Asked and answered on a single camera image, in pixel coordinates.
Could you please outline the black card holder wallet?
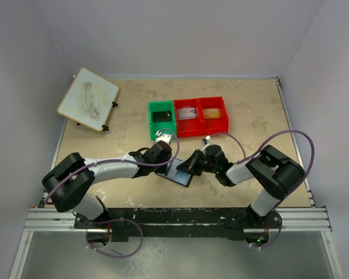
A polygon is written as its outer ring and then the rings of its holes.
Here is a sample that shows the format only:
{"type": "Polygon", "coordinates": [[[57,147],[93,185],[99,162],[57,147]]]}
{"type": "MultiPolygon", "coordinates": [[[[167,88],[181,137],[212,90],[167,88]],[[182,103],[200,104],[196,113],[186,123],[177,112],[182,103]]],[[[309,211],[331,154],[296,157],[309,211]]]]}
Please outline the black card holder wallet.
{"type": "Polygon", "coordinates": [[[174,161],[167,165],[164,173],[156,173],[156,175],[188,188],[193,179],[193,175],[177,169],[177,166],[182,163],[182,160],[175,158],[174,161]]]}

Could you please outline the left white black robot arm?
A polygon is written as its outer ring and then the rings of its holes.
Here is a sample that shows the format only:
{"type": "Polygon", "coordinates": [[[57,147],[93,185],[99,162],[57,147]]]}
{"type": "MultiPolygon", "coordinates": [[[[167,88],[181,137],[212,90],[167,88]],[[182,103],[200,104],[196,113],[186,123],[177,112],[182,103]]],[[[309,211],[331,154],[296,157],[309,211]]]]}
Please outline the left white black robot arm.
{"type": "Polygon", "coordinates": [[[86,159],[78,152],[67,155],[43,179],[48,196],[58,212],[74,211],[86,217],[95,228],[108,222],[108,210],[101,199],[89,195],[89,188],[97,183],[117,178],[137,178],[152,172],[165,171],[172,149],[164,141],[150,148],[131,151],[119,158],[86,159]]]}

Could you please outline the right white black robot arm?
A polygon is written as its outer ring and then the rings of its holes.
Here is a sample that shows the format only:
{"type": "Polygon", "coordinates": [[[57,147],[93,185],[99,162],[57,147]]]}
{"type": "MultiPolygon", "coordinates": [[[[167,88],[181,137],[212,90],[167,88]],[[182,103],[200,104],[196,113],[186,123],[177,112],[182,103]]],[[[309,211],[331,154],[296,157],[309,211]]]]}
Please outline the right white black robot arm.
{"type": "Polygon", "coordinates": [[[193,176],[212,173],[220,184],[233,187],[243,181],[256,179],[263,190],[249,205],[247,221],[261,227],[268,220],[268,213],[290,195],[304,179],[304,169],[290,157],[267,145],[258,156],[244,163],[228,161],[219,145],[209,145],[193,154],[176,169],[193,176]]]}

